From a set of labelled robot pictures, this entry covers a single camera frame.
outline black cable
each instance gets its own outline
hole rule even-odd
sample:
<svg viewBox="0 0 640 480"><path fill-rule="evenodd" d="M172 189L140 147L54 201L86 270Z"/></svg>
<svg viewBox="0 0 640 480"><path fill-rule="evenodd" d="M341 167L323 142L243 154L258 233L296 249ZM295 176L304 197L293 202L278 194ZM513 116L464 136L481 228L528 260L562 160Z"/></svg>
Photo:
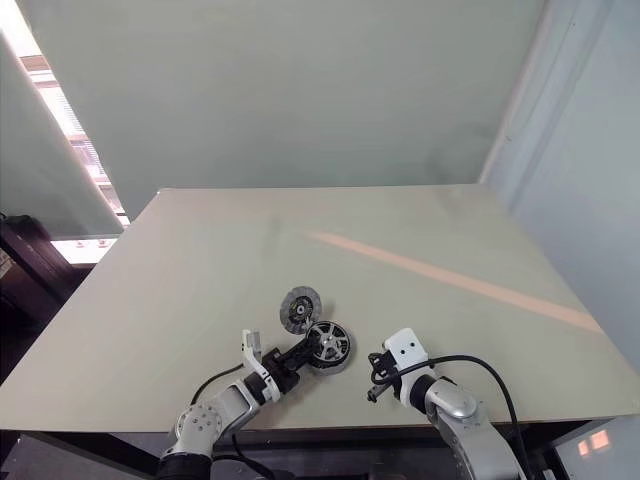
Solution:
<svg viewBox="0 0 640 480"><path fill-rule="evenodd" d="M491 365L489 365L487 362L485 362L481 358L473 357L471 355L446 355L444 357L432 358L430 360L425 360L424 362L411 365L410 367L400 370L397 373L392 373L390 375L387 375L382 379L376 378L375 371L371 372L371 382L373 382L374 385L386 385L392 382L393 380L400 378L403 375L406 375L407 373L414 372L421 368L432 367L434 365L438 365L439 363L455 362L455 361L465 361L465 362L476 363L484 367L491 375L493 375L493 378L496 380L496 382L498 382L498 385L500 386L500 390L502 390L502 395L504 396L504 399L507 402L507 408L509 409L509 416L511 417L511 425L513 425L513 428L516 432L516 444L518 446L518 454L520 456L520 461L522 462L525 468L527 478L530 478L533 480L534 476L531 471L531 466L529 465L527 452L524 448L524 441L522 440L522 431L520 430L520 424L518 423L518 417L516 416L516 409L513 406L513 401L511 400L511 395L509 395L509 390L507 390L507 386L505 385L502 378L500 378L500 375L498 375L498 372L496 372Z"/></svg>
<svg viewBox="0 0 640 480"><path fill-rule="evenodd" d="M235 367L230 368L229 370L225 370L224 372L220 372L217 375L214 375L213 377L211 377L209 380L207 380L202 385L200 385L198 390L196 390L196 393L193 394L193 398L191 399L191 403L189 405L195 405L196 402L198 401L198 398L204 391L204 389L207 388L212 382L215 382L220 377L224 377L225 375L229 375L230 373L237 372L241 368L242 368L242 364L236 365Z"/></svg>
<svg viewBox="0 0 640 480"><path fill-rule="evenodd" d="M259 475L262 475L267 480L275 480L276 475L271 471L270 468L265 467L259 462L255 460L251 460L250 458L238 455L217 455L211 459L212 462L218 462L220 460L232 460L234 462L242 462L251 470L256 472Z"/></svg>
<svg viewBox="0 0 640 480"><path fill-rule="evenodd" d="M236 439L236 434L233 433L231 435L231 443L233 443L233 448L236 451L236 453L238 454L239 457L244 457L244 453L242 453L242 450L240 450L240 447L238 446L238 440Z"/></svg>

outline brake rotor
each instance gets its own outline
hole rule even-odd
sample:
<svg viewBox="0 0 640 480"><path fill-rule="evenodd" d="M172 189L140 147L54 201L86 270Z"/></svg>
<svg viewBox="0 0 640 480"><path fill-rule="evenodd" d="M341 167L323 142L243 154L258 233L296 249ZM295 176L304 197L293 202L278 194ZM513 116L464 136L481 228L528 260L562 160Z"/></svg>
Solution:
<svg viewBox="0 0 640 480"><path fill-rule="evenodd" d="M322 317L320 295L311 287L296 287L287 293L280 306L280 322L296 335L309 331Z"/></svg>
<svg viewBox="0 0 640 480"><path fill-rule="evenodd" d="M316 322L307 331L312 355L309 364L320 375L339 373L347 366L351 355L351 338L347 331L333 322Z"/></svg>

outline orange light stripe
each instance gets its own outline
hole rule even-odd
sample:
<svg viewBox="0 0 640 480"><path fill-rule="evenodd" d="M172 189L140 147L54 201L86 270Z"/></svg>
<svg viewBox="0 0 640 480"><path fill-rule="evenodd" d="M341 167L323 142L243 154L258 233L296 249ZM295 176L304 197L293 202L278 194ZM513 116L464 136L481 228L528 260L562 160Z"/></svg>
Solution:
<svg viewBox="0 0 640 480"><path fill-rule="evenodd" d="M308 233L308 236L323 243L374 258L380 262L409 270L447 285L477 293L539 315L555 318L593 332L602 333L600 326L591 315L572 308L563 307L552 302L547 302L536 297L516 292L515 290L500 287L492 283L484 282L482 280L436 267L412 258L403 257L340 235L324 232L310 232Z"/></svg>

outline beige tabletop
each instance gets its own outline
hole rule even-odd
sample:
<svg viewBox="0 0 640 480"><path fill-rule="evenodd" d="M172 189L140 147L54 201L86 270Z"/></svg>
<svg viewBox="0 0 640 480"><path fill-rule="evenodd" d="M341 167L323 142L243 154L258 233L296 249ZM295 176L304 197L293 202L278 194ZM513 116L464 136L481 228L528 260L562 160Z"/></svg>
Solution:
<svg viewBox="0 0 640 480"><path fill-rule="evenodd" d="M432 356L492 364L524 421L640 413L640 377L481 186L163 190L0 387L0 428L166 431L240 363L242 328L265 350L300 340L278 319L297 285L356 351L338 375L304 372L252 427L425 423L391 394L365 399L367 353L402 327ZM440 372L508 419L482 369Z"/></svg>

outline wheel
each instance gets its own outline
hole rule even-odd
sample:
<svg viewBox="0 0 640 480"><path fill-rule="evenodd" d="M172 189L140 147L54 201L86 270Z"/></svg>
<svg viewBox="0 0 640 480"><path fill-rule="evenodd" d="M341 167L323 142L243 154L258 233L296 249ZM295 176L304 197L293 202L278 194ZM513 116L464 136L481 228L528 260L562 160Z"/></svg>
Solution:
<svg viewBox="0 0 640 480"><path fill-rule="evenodd" d="M312 355L309 364L314 373L333 375L347 366L352 342L347 331L333 322L316 322L307 331Z"/></svg>

